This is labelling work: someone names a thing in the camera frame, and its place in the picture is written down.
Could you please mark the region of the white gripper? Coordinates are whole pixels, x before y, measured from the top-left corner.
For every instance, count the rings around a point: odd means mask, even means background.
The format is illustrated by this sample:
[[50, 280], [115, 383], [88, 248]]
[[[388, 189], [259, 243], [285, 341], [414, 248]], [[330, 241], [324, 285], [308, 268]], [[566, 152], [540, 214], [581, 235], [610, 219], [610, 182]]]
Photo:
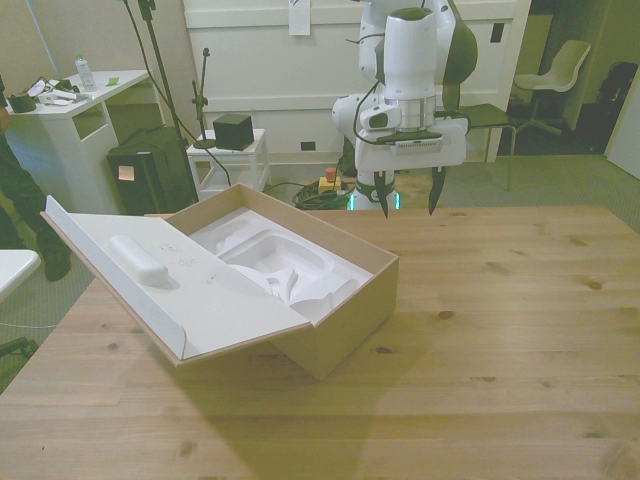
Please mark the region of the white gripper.
[[435, 211], [445, 184], [444, 166], [460, 165], [466, 158], [466, 134], [468, 120], [461, 118], [437, 119], [429, 127], [430, 132], [440, 134], [435, 139], [413, 138], [401, 140], [394, 145], [374, 145], [356, 140], [355, 166], [359, 172], [375, 172], [374, 186], [381, 209], [388, 217], [389, 195], [384, 171], [432, 168], [432, 186], [429, 193], [428, 211]]

